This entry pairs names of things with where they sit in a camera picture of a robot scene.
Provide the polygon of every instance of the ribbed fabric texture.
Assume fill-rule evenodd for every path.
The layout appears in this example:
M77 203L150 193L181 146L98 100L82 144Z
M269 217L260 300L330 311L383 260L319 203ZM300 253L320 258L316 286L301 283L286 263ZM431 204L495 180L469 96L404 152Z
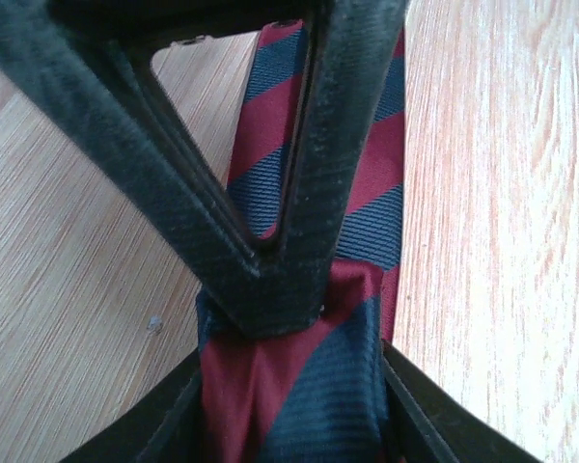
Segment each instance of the ribbed fabric texture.
M275 227L307 49L301 24L267 27L238 123L228 191L260 236ZM403 37L361 156L321 319L251 341L198 297L207 453L216 461L356 461L388 420L379 338L392 337L400 263Z

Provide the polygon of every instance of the necktie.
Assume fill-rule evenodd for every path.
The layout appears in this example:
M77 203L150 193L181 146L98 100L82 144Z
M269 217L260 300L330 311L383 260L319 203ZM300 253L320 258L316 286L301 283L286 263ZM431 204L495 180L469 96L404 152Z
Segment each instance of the necktie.
M252 231L274 231L307 50L302 24L263 29L238 122L228 191ZM360 159L321 318L247 340L198 296L207 454L218 461L381 458L402 221L401 35Z

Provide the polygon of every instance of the striped fabric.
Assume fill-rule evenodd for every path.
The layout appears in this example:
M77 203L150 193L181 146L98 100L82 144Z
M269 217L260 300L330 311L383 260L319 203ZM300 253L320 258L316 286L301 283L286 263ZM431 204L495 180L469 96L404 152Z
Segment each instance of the striped fabric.
M252 230L275 227L307 48L301 24L265 28L238 123L228 191ZM251 341L198 297L207 454L216 461L381 457L388 419L380 337L389 340L400 262L403 37L347 206L321 319Z

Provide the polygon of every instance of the tabletop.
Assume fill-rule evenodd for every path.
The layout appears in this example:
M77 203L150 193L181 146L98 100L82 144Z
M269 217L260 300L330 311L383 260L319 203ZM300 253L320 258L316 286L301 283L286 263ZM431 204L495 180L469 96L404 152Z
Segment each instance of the tabletop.
M153 61L221 180L255 37ZM579 0L414 0L405 39L393 343L536 457L579 462ZM198 288L0 74L0 461L57 460L123 414L195 347Z

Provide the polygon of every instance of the debris speck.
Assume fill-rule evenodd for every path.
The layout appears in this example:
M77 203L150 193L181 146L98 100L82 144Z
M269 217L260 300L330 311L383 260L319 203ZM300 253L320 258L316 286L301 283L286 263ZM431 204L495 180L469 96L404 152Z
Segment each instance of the debris speck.
M151 316L151 321L148 322L148 327L146 330L152 335L158 335L163 329L163 320L160 316Z

